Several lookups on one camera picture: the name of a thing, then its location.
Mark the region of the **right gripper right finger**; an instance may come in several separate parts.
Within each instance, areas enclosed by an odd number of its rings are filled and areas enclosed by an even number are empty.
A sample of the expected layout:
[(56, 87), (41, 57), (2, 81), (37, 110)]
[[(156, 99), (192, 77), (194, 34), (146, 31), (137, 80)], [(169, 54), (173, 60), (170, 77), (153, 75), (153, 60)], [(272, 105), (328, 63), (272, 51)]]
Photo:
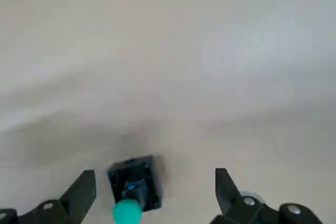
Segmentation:
[(253, 196), (243, 196), (225, 168), (215, 169), (215, 195), (222, 213), (211, 223), (322, 224), (304, 205), (290, 202), (275, 210)]

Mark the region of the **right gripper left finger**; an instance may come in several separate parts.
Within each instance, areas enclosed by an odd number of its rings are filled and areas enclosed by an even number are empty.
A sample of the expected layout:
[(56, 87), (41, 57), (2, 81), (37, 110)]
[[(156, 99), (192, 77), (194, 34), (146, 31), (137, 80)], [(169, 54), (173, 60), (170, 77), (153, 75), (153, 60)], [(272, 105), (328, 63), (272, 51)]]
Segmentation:
[(1, 209), (1, 223), (82, 223), (95, 201), (95, 172), (85, 170), (59, 199), (47, 200), (18, 216), (15, 209)]

